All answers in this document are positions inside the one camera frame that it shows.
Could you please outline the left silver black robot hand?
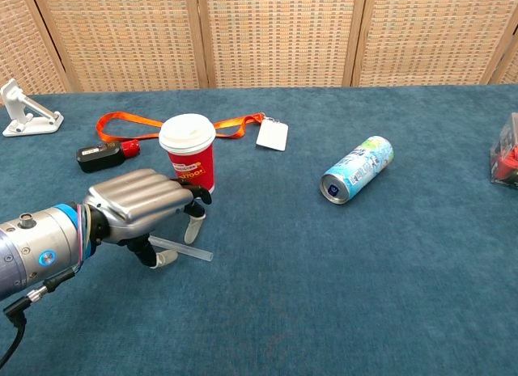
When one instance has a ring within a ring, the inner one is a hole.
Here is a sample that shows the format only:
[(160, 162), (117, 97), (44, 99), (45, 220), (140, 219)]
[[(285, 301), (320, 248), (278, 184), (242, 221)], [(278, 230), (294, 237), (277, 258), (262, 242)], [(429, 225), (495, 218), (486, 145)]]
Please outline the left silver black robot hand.
[(91, 252), (101, 243), (125, 246), (148, 268), (161, 268), (176, 260), (177, 252), (156, 251), (150, 233), (178, 213), (193, 220), (205, 218), (210, 191), (188, 180), (172, 179), (147, 168), (131, 171), (91, 186), (83, 199), (90, 215)]

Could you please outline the transparent plastic straw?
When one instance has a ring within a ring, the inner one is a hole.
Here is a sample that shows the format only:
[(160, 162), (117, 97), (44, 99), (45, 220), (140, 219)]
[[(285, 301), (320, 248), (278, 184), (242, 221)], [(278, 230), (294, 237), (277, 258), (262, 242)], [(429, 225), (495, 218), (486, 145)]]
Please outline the transparent plastic straw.
[(176, 243), (167, 239), (161, 239), (153, 235), (149, 236), (149, 241), (153, 246), (167, 250), (173, 250), (180, 254), (197, 258), (199, 260), (204, 260), (207, 262), (211, 262), (213, 260), (213, 253), (210, 251), (202, 250), (196, 247), (191, 247), (188, 245), (184, 245), (182, 243)]

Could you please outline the red paper cup white lid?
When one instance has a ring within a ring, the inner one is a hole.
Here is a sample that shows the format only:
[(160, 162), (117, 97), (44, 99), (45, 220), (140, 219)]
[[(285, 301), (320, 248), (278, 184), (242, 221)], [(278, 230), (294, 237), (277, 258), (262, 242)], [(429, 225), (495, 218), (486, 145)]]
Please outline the red paper cup white lid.
[(207, 117), (186, 113), (166, 120), (159, 144), (167, 152), (178, 178), (214, 191), (215, 127)]

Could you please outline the black bottle red cap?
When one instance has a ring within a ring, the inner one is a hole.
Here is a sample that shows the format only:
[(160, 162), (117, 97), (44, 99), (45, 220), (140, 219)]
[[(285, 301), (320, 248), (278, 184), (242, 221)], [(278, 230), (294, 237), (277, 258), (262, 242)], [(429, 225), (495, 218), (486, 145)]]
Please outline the black bottle red cap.
[(116, 167), (128, 158), (140, 153), (138, 140), (125, 142), (104, 142), (95, 146), (80, 148), (76, 153), (76, 161), (83, 172), (92, 173)]

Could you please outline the white phone stand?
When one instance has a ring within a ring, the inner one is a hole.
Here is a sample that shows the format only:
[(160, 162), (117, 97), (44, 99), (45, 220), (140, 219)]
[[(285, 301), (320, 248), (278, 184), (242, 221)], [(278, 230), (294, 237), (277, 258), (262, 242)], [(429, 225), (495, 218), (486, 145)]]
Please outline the white phone stand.
[(0, 88), (0, 96), (11, 119), (2, 132), (4, 137), (55, 133), (64, 121), (59, 111), (51, 111), (25, 95), (14, 78)]

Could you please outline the white badge card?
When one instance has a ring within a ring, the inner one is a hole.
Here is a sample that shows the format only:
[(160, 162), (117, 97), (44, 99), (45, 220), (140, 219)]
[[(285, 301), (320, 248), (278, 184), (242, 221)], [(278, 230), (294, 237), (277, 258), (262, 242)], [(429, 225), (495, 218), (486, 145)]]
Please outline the white badge card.
[(266, 117), (261, 122), (256, 144), (271, 150), (285, 151), (287, 147), (288, 125)]

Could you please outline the blue table cloth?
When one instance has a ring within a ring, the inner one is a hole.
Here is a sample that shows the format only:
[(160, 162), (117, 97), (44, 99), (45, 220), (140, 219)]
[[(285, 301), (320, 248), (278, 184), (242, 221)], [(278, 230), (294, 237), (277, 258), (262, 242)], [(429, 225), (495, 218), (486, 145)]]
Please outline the blue table cloth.
[[(518, 190), (490, 181), (489, 150), (518, 112), (518, 85), (211, 89), (41, 95), (54, 134), (6, 138), (0, 223), (81, 200), (140, 167), (171, 173), (157, 141), (86, 174), (76, 150), (123, 110), (218, 121), (264, 112), (289, 127), (283, 152), (257, 126), (214, 143), (204, 262), (152, 270), (102, 245), (74, 279), (27, 310), (0, 376), (518, 376)], [(371, 136), (392, 162), (345, 204), (323, 174)]]

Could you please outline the blue green drink can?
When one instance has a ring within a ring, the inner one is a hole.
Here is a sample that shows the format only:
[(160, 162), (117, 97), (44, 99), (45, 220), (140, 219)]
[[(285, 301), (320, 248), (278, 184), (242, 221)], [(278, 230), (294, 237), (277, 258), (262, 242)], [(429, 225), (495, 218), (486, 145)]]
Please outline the blue green drink can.
[(382, 172), (393, 157), (393, 146), (387, 139), (371, 136), (323, 174), (321, 193), (334, 204), (345, 204)]

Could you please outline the red and black object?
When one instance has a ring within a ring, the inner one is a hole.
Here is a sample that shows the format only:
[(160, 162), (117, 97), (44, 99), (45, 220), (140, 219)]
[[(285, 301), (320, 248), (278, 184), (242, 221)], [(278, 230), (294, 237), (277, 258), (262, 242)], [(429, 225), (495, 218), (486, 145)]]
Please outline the red and black object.
[(518, 189), (518, 112), (513, 112), (490, 148), (490, 181)]

